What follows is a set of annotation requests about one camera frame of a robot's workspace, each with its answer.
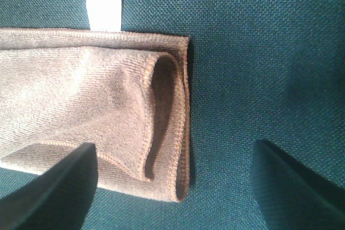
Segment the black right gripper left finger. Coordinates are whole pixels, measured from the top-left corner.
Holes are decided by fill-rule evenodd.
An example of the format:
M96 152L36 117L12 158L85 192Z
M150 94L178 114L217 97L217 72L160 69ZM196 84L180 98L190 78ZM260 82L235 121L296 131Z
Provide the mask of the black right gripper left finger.
M82 229L97 184L96 148L84 143L1 199L1 229Z

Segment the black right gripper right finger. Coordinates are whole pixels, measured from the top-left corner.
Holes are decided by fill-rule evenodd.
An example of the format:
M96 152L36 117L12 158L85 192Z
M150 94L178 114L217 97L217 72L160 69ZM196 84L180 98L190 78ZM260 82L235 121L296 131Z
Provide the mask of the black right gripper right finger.
M344 189L268 140L253 145L250 181L268 229L344 229Z

